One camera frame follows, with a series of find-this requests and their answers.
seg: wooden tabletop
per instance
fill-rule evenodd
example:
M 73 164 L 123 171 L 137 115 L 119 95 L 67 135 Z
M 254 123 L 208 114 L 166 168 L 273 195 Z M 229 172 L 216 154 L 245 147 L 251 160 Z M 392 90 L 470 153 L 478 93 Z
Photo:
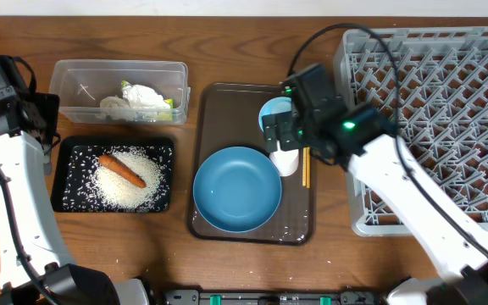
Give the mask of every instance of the wooden tabletop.
M 191 195 L 197 110 L 214 82 L 275 85 L 291 57 L 315 31 L 340 22 L 373 28 L 488 25 L 488 19 L 440 18 L 177 18 L 0 17 L 0 54 L 21 56 L 48 92 L 60 59 L 146 59 L 185 62 L 191 101 L 185 125 L 77 125 L 63 115 L 58 132 L 72 135 L 166 135 L 175 139 L 175 175 L 167 213 L 59 213 L 59 228 L 79 265 L 113 281 L 144 275 L 158 290 L 193 286 L 226 290 L 327 291 L 385 288 L 403 277 L 435 277 L 412 237 L 356 236 L 350 226 L 344 173 L 318 164 L 316 232 L 300 247 L 201 241 L 184 219 Z M 298 68 L 332 65 L 343 31 L 320 37 Z M 53 152 L 54 160 L 58 149 Z M 53 176 L 47 177 L 52 189 Z

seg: carrot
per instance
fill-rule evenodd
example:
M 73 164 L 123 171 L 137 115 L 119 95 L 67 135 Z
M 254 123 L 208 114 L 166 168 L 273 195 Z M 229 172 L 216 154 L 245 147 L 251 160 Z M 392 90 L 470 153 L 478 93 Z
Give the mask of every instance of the carrot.
M 111 157 L 111 156 L 101 156 L 99 158 L 99 163 L 106 167 L 107 169 L 112 170 L 114 173 L 120 175 L 122 178 L 128 180 L 135 186 L 138 186 L 140 188 L 145 188 L 146 183 L 131 169 L 129 169 L 125 164 L 122 164 L 118 159 Z

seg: speckled black tray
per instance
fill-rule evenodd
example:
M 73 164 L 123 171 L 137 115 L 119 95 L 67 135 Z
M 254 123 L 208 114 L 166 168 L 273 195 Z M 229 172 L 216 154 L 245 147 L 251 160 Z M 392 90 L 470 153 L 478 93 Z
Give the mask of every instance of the speckled black tray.
M 84 193 L 86 183 L 96 170 L 95 162 L 109 152 L 129 152 L 141 147 L 155 161 L 162 174 L 156 197 L 136 208 L 116 208 L 105 205 L 98 197 Z M 167 138 L 109 138 L 71 136 L 61 142 L 51 202 L 55 212 L 119 212 L 156 213 L 169 208 L 170 184 L 174 160 L 173 142 Z
M 226 147 L 251 147 L 268 156 L 258 115 L 268 100 L 279 95 L 277 86 L 213 84 L 205 89 L 199 110 L 193 176 L 206 158 Z M 314 172 L 312 166 L 312 187 L 302 186 L 301 151 L 295 174 L 282 178 L 283 195 L 278 210 L 256 230 L 230 233 L 215 228 L 198 212 L 193 194 L 187 209 L 187 227 L 195 237 L 207 240 L 302 245 L 314 231 Z

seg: white backdrop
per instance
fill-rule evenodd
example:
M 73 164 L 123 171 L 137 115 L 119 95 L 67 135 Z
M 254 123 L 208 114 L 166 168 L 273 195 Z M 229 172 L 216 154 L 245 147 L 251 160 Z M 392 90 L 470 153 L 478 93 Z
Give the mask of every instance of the white backdrop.
M 488 17 L 488 0 L 0 0 L 0 15 Z

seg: dish rack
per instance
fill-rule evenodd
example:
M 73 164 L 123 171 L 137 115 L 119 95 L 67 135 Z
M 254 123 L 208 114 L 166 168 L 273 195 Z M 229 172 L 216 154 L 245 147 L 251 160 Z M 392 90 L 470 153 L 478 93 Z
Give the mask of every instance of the dish rack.
M 400 136 L 440 188 L 488 230 L 488 27 L 374 31 L 389 45 L 399 67 Z M 348 107 L 371 103 L 392 118 L 395 81 L 377 41 L 348 30 L 334 69 L 336 87 Z M 347 188 L 358 235 L 410 234 L 351 174 Z

